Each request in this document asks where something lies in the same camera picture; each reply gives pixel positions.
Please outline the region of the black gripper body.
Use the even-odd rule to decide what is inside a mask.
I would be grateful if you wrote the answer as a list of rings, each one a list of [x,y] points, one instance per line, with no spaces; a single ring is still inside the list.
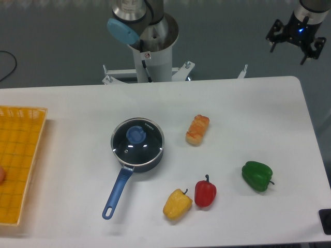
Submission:
[[[322,13],[308,10],[294,10],[283,29],[284,41],[298,47],[322,47],[322,38],[315,34],[322,23]]]

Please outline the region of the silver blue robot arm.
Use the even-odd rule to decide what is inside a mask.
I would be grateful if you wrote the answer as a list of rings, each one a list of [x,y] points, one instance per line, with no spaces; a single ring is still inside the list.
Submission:
[[[330,11],[330,1],[299,1],[288,23],[276,20],[266,35],[271,42],[271,52],[276,44],[288,42],[304,53],[300,62],[307,58],[318,59],[326,42],[324,37],[315,37],[317,30]],[[124,44],[135,44],[149,26],[157,24],[165,16],[163,1],[115,1],[112,18],[107,29],[113,37]]]

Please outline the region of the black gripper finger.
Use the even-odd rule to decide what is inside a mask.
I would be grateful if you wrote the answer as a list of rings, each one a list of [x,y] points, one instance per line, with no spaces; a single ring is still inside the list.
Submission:
[[[280,43],[283,28],[284,24],[279,19],[276,19],[265,37],[265,39],[271,44],[271,53],[274,51],[276,44]]]
[[[313,42],[310,44],[300,41],[299,47],[304,53],[304,57],[301,60],[300,65],[303,65],[308,58],[318,59],[324,48],[325,43],[325,37],[314,38]]]

